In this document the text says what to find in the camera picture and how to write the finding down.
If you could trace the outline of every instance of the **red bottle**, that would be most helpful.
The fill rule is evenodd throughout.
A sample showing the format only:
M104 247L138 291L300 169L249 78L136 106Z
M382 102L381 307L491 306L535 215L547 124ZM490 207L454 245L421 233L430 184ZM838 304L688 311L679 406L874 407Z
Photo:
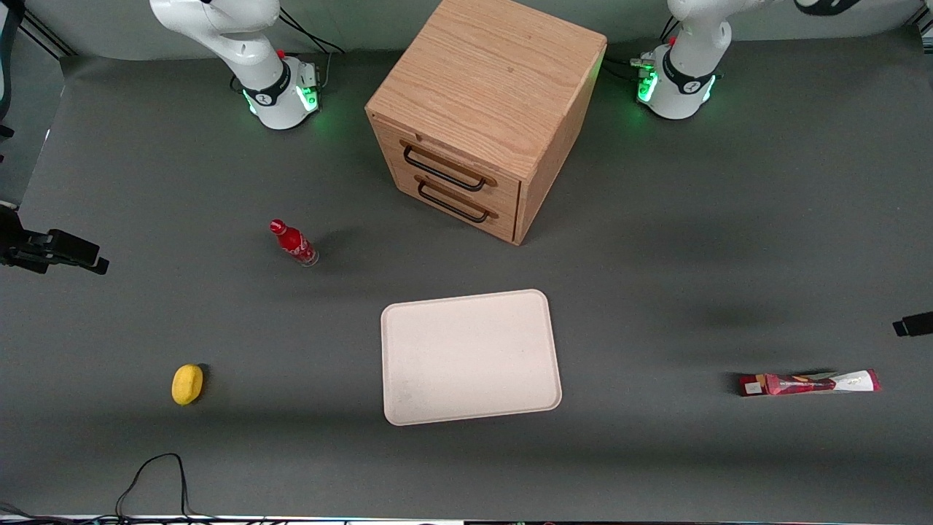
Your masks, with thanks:
M279 246L302 266L312 266L317 263L317 251L301 232L285 226L285 223L278 219L269 223L269 229L278 237Z

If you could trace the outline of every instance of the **red snack package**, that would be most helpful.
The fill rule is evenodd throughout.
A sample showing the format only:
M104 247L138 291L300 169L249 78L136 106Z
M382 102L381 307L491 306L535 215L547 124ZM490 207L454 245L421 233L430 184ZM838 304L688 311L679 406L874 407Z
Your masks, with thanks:
M828 372L808 376L758 374L742 376L739 387L743 396L786 395L819 391L872 392L881 389L874 370L859 370L850 374Z

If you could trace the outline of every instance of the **green led light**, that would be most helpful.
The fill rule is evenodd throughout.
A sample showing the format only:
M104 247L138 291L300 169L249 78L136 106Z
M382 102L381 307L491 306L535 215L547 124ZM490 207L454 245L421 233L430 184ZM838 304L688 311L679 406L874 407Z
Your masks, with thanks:
M651 100L651 95L654 93L654 87L658 85L658 74L654 71L651 72L645 78L642 78L641 82L638 84L638 99L642 102L647 102Z
M709 100L709 92L713 90L713 84L716 83L716 75L709 79L709 85L706 86L706 94L703 95L703 102Z
M249 112L256 115L256 108L253 107L253 101L249 99L249 95L246 94L246 90L243 90L243 98L246 99L246 103L249 105Z
M304 104L304 108L307 109L309 113L317 109L317 90L314 88L295 86L295 92L298 94L301 103Z

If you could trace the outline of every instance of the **wood grain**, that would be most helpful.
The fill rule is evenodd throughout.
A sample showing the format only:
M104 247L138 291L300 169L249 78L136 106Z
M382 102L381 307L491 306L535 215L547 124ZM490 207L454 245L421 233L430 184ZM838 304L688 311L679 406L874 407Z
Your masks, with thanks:
M509 0L444 0L367 109L529 178L605 43Z
M521 244L582 126L606 38L510 0L444 0L367 103L396 185ZM475 184L469 192L403 152Z
M534 180L526 184L521 197L519 198L519 212L515 224L514 243L520 245L531 227L532 220L537 216L538 210L544 203L544 198L548 195L554 179L564 167L564 161L570 153L570 149L577 142L580 128L583 126L583 120L586 117L586 110L590 106L590 97L592 89L596 85L596 77L599 75L599 67L603 61L603 53L592 65L590 74L586 81L580 86L574 104L570 107L564 116L564 121L558 128L557 133L550 142L550 147L541 159L538 165Z

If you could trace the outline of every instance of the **black drawer handle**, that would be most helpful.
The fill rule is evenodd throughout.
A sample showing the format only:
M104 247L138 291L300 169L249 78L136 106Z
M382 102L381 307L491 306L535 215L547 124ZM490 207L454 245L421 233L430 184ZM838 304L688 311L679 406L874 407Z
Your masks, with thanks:
M425 193L425 185L426 185L426 184L427 184L427 183L424 182L423 180L419 181L419 184L418 184L418 194L421 195L422 197L424 197L425 199L427 199L428 201L430 201L430 202L432 202L432 203L434 203L434 204L436 204L436 205L438 205L438 206L440 206L440 207L442 207L442 208L444 208L444 209L450 211L451 213L455 213L455 214L459 215L460 217L463 217L464 219L469 220L470 222L475 222L475 223L477 223L477 224L479 224L479 223L485 221L485 220L489 217L489 212L488 212L488 211L483 211L481 217L473 217L472 215L466 213L465 211L461 211L461 210L459 210L459 209L457 209L457 208L455 208L455 207L453 207L453 206L451 206L451 205L445 203L444 201L441 201L441 200L438 199L437 197L432 197L431 195L428 195L427 193Z
M479 184L466 184L465 182L462 182L462 181L460 181L460 180L457 180L456 178L453 178L453 177L447 175L446 173L444 173L444 172L442 172L442 171L436 170L436 169L432 168L431 166L429 166L429 165L427 165L427 164L425 164L425 163L420 163L420 162L414 160L414 159L411 157L411 146L406 146L406 147L405 147L405 152L402 154L402 156L405 157L405 162L406 162L406 163L409 163L409 164L411 164L412 166L414 166L414 167L416 167L416 168L423 169L423 170L425 170L427 173L429 173L429 174L431 174L431 175L433 175L433 176L435 176L435 177L443 178L444 180L450 182L450 183L453 184L454 186L456 186L456 187L458 187L458 188L463 188L464 190L467 190L468 192L478 192L479 190L482 190L482 187L486 184L486 179L485 179L485 178L481 178Z

